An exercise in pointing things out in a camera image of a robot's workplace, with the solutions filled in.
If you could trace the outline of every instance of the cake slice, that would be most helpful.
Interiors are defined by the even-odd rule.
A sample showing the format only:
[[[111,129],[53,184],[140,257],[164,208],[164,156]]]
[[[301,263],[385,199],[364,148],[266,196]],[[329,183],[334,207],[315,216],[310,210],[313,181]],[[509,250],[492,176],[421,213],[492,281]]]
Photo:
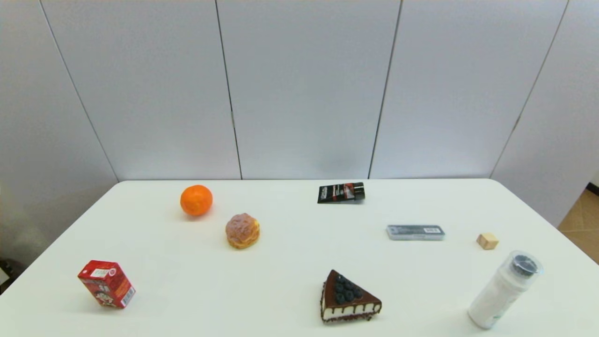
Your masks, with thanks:
[[[382,306],[378,298],[331,270],[322,289],[320,317],[325,323],[359,318],[370,321]]]

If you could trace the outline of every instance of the bottle cap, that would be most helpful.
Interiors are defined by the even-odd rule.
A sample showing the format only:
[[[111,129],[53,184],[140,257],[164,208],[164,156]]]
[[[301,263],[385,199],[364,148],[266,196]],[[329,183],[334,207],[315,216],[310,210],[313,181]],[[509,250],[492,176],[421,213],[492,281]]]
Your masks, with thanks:
[[[543,265],[527,252],[513,251],[499,272],[512,286],[524,291],[543,273]]]

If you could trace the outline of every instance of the wooden cube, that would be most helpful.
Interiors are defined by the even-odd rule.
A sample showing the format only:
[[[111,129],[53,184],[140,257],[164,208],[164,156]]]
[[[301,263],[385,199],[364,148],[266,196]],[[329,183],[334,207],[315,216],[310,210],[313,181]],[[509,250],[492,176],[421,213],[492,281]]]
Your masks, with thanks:
[[[495,249],[499,240],[493,235],[493,233],[482,233],[479,235],[476,242],[485,250]]]

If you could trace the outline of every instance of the red juice box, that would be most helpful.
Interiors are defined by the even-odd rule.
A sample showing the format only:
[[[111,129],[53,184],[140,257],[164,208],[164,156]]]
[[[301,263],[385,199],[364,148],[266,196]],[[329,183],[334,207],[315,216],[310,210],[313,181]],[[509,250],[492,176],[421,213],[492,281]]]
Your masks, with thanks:
[[[135,289],[116,262],[91,260],[77,277],[104,306],[124,308],[135,294]]]

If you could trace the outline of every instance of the white bottle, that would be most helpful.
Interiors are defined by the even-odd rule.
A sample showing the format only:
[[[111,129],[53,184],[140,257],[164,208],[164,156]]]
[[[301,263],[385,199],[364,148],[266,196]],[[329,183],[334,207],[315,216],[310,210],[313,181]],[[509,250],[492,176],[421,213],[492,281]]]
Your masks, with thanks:
[[[490,329],[542,273],[543,266],[532,255],[511,252],[470,305],[468,315],[481,328]]]

